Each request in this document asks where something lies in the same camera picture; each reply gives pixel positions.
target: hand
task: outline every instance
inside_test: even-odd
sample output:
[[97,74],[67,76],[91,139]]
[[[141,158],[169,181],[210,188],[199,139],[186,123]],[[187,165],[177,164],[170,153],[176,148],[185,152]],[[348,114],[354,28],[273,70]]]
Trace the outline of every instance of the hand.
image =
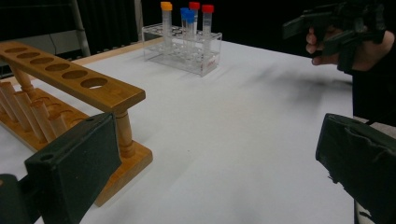
[[[324,36],[324,40],[331,36],[337,35],[343,32],[340,29],[329,27]],[[376,44],[373,41],[364,41],[356,48],[355,59],[352,65],[352,69],[357,71],[368,71],[376,63],[378,63],[385,55],[388,54],[392,48],[394,42],[394,34],[386,31],[384,39],[381,44]],[[306,51],[313,54],[318,50],[323,50],[323,42],[319,42],[315,36],[314,28],[309,28],[308,34],[306,35]],[[321,64],[338,64],[338,53],[330,56],[318,56],[312,59],[313,65]]]

